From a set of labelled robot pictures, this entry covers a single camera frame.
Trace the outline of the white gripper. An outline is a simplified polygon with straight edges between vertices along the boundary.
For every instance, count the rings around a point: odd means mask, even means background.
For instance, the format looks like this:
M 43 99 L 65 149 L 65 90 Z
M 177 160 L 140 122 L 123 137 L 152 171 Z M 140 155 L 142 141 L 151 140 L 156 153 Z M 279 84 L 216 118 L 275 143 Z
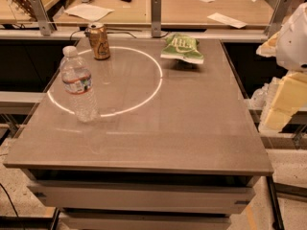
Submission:
M 263 132 L 280 132 L 298 110 L 307 104 L 307 3 L 300 4 L 279 33 L 261 44 L 256 54 L 276 56 L 279 66 L 291 70 L 273 86 L 273 98 L 262 115 Z

